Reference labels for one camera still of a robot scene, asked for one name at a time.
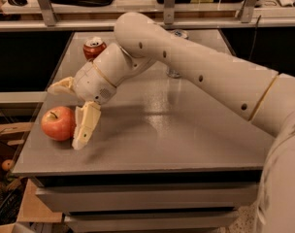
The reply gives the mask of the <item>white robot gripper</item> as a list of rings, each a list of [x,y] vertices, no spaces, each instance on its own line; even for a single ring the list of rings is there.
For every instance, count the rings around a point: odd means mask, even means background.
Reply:
[[[116,68],[112,63],[94,60],[83,65],[74,78],[67,77],[49,86],[50,94],[76,93],[83,101],[88,101],[75,109],[74,150],[81,150],[88,144],[100,119],[100,105],[107,103],[116,94],[115,75]]]

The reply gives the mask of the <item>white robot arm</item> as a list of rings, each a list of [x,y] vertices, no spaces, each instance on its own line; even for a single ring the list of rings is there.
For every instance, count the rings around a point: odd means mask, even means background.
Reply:
[[[49,93],[69,93],[76,109],[72,146],[85,147],[101,107],[126,79],[160,61],[218,102],[273,135],[256,203],[254,233],[295,233],[295,77],[178,37],[140,13],[120,16],[115,42]]]

